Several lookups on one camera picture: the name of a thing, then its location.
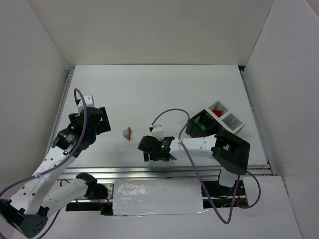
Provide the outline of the lavender lego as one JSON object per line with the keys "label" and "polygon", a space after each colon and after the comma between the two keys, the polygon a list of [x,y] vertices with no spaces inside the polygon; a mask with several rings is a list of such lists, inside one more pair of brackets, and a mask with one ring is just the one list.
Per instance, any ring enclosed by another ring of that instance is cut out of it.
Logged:
{"label": "lavender lego", "polygon": [[124,138],[127,138],[127,136],[128,136],[128,130],[127,130],[127,129],[125,129],[125,130],[123,131],[123,136],[124,136]]}

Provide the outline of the brown lego plate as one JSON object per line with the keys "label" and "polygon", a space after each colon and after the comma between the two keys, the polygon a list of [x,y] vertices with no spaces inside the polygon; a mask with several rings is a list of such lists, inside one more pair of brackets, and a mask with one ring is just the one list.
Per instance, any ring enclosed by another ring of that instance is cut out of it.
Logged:
{"label": "brown lego plate", "polygon": [[132,132],[131,128],[128,127],[127,128],[127,140],[131,140],[131,132]]}

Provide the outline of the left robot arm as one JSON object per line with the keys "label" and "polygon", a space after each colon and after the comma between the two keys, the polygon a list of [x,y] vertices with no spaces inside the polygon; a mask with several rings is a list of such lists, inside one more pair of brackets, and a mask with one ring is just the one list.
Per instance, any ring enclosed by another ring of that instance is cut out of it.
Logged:
{"label": "left robot arm", "polygon": [[71,201],[107,199],[108,189],[85,172],[51,192],[52,186],[80,153],[101,133],[111,130],[104,107],[87,107],[69,115],[70,123],[53,140],[48,154],[22,188],[9,199],[0,201],[0,215],[26,238],[37,236],[48,219]]}

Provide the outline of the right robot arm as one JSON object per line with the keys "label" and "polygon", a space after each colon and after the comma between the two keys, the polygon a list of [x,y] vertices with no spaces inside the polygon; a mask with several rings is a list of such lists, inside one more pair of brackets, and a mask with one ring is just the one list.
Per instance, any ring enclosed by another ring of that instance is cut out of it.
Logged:
{"label": "right robot arm", "polygon": [[247,141],[226,129],[220,129],[214,135],[196,138],[168,136],[158,139],[146,135],[141,139],[138,150],[143,152],[145,162],[168,162],[187,156],[214,159],[222,167],[219,184],[232,188],[238,176],[247,173],[250,147]]}

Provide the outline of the red green half-round lego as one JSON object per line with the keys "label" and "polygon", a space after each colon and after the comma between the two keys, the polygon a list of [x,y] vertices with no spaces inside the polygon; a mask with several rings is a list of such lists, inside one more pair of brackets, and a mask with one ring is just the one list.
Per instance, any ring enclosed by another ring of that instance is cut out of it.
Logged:
{"label": "red green half-round lego", "polygon": [[223,111],[220,110],[213,110],[212,111],[217,117],[221,117],[223,115]]}

